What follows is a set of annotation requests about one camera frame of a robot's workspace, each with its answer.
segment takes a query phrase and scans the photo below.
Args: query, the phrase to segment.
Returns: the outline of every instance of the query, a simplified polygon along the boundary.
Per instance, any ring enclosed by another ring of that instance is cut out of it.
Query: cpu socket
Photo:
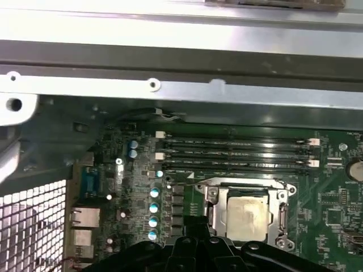
[[[295,248],[288,239],[289,197],[296,187],[281,180],[215,177],[202,182],[204,215],[211,231],[240,247],[262,241],[285,251]]]

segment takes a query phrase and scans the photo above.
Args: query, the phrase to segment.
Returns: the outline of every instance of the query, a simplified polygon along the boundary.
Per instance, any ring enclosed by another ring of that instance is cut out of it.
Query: green circuit board
[[[275,149],[269,149],[271,142]],[[259,155],[264,152],[274,155],[265,159]],[[118,195],[102,211],[96,246],[100,259],[109,254],[102,245],[110,235],[117,234],[122,250],[147,239],[163,243],[177,234],[182,222],[172,221],[176,206],[178,214],[203,215],[198,182],[217,176],[276,178],[297,188],[289,199],[288,237],[296,244],[291,253],[336,271],[363,271],[363,253],[343,235],[344,230],[363,232],[363,182],[349,178],[346,170],[363,156],[362,133],[124,123],[107,126],[94,153],[100,193]],[[248,163],[231,162],[234,156]],[[122,160],[122,171],[115,167],[116,159]],[[182,190],[178,197],[170,184]]]

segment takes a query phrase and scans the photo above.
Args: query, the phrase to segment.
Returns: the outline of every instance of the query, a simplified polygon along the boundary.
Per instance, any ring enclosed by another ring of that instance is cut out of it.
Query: blue capacitor
[[[134,149],[130,150],[129,157],[135,159],[137,157],[137,151]]]
[[[135,140],[132,140],[129,144],[131,149],[136,149],[138,147],[138,142]]]
[[[158,188],[152,188],[151,191],[150,191],[150,196],[152,198],[157,198],[159,196],[159,189]]]
[[[152,203],[149,207],[149,211],[152,213],[152,214],[155,214],[157,213],[159,210],[159,205],[156,204],[156,203]]]
[[[156,231],[150,231],[147,237],[150,241],[155,241],[158,238]]]
[[[158,225],[158,218],[155,216],[151,217],[149,220],[149,226],[151,228],[155,228],[157,225]]]

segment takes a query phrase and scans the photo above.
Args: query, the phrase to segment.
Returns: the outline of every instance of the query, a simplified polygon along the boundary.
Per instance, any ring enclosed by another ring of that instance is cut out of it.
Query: wire
[[[164,119],[165,121],[182,121],[182,119],[179,116],[173,115],[171,112],[165,111],[160,108],[132,109],[132,110],[122,113],[121,115],[118,115],[117,117],[112,118],[110,121],[119,122],[119,121],[127,120],[127,119],[130,119],[133,117],[141,118],[142,116],[148,116],[149,117],[149,118],[147,118],[148,120],[155,116],[159,116],[162,119]]]
[[[75,258],[74,257],[66,257],[66,258],[64,258],[64,259],[62,259],[62,260],[60,260],[54,267],[52,267],[48,272],[54,272],[55,271],[55,269],[57,268],[57,267],[59,267],[59,266],[61,266],[61,265],[63,265],[66,261],[72,261],[72,263],[71,263],[71,265],[70,265],[70,267],[72,268],[72,269],[75,269],[76,271],[81,271],[81,269],[80,268],[78,268],[78,267],[75,267],[74,266],[74,264],[73,264],[73,262],[75,261]]]

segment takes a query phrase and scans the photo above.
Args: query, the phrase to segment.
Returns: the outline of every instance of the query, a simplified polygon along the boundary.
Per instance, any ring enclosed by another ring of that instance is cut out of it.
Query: metal mesh grille
[[[0,198],[0,272],[43,272],[58,264],[65,194],[62,180]]]

